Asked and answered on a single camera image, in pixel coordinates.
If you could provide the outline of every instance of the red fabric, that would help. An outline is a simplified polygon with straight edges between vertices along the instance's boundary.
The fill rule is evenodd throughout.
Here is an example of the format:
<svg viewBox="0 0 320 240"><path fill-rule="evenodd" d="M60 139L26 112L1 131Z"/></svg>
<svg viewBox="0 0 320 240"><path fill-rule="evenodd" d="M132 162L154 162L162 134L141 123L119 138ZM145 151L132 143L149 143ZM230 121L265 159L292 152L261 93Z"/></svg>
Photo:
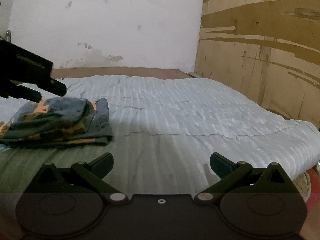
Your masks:
<svg viewBox="0 0 320 240"><path fill-rule="evenodd" d="M311 194L310 198L306 202L309 211L316 204L316 201L320 198L320 177L314 169L307 170L307 173L310 176L311 182Z"/></svg>

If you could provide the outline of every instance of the mattress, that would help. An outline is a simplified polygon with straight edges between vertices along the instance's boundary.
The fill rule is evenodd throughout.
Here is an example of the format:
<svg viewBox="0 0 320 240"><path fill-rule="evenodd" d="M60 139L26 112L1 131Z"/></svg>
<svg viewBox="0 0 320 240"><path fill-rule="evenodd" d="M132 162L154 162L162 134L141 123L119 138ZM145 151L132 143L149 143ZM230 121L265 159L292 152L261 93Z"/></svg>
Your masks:
<svg viewBox="0 0 320 240"><path fill-rule="evenodd" d="M286 121L210 79L115 75L59 81L66 84L68 97L108 100L114 140L106 147L2 148L0 217L11 219L7 228L14 227L15 205L46 162L69 167L111 152L115 164L104 180L130 196L201 192L219 181L210 169L213 152L254 167L279 162L291 179L320 159L320 133L313 124ZM37 90L44 98L55 97ZM0 121L7 122L25 102L0 98Z"/></svg>

